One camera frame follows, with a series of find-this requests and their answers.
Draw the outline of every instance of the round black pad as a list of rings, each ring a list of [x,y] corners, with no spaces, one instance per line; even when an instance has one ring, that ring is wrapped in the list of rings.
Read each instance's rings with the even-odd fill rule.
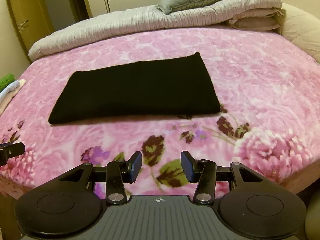
[[[72,197],[64,194],[51,194],[42,197],[38,209],[47,214],[61,214],[69,211],[75,202]]]
[[[15,216],[25,233],[50,238],[84,230],[101,210],[100,198],[87,189],[54,194],[35,189],[18,199]]]
[[[258,216],[270,217],[283,210],[283,203],[273,196],[257,195],[247,200],[247,208]]]
[[[277,238],[295,233],[304,222],[306,207],[280,186],[265,190],[236,188],[220,201],[218,212],[226,225],[248,238]]]

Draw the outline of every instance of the gray ribbed panel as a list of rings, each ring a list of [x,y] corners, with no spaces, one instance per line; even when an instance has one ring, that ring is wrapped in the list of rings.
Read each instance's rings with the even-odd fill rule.
[[[226,228],[210,207],[192,204],[187,196],[132,196],[109,207],[100,221],[70,240],[248,240]],[[287,240],[298,240],[292,236]]]

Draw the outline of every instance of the black towel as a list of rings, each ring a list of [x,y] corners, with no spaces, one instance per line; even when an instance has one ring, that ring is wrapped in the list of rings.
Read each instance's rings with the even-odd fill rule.
[[[69,78],[49,117],[50,124],[134,114],[215,114],[220,104],[198,52],[138,61]]]

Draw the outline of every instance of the green towel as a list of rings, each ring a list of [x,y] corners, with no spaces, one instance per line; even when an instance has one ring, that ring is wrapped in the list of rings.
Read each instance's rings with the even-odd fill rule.
[[[0,92],[4,90],[8,85],[15,81],[13,74],[8,74],[0,79]]]

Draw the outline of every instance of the doorway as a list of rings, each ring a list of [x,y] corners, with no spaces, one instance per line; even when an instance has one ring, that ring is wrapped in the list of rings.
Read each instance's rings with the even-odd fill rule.
[[[88,19],[84,0],[45,0],[55,31]]]

